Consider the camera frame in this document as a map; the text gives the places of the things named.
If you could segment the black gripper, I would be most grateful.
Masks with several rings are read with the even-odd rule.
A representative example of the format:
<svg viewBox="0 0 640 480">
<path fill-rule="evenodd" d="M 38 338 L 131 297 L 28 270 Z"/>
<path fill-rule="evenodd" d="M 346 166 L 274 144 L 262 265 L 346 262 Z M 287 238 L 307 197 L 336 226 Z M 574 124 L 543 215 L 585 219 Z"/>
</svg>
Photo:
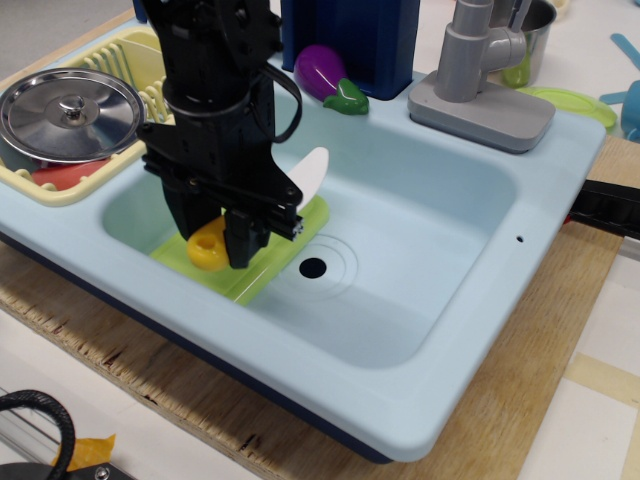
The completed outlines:
<svg viewBox="0 0 640 480">
<path fill-rule="evenodd" d="M 160 177 L 178 231 L 188 240 L 224 214 L 226 251 L 233 269 L 249 266 L 271 232 L 293 240 L 302 230 L 301 190 L 276 165 L 275 95 L 259 79 L 226 110 L 185 100 L 174 124 L 145 124 L 138 137 L 145 168 Z"/>
</svg>

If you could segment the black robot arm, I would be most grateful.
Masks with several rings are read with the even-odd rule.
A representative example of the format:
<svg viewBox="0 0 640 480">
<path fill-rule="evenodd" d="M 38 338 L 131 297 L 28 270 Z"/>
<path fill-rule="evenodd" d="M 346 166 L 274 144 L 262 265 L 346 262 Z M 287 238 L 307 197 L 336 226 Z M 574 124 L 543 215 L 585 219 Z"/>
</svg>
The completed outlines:
<svg viewBox="0 0 640 480">
<path fill-rule="evenodd" d="M 160 178 L 179 233 L 190 239 L 222 219 L 227 258 L 241 269 L 271 234 L 293 240 L 303 193 L 276 165 L 302 113 L 276 131 L 274 87 L 296 101 L 295 83 L 270 64 L 280 52 L 280 18 L 266 1 L 145 1 L 161 47 L 162 93 L 175 123 L 145 124 L 148 172 Z"/>
</svg>

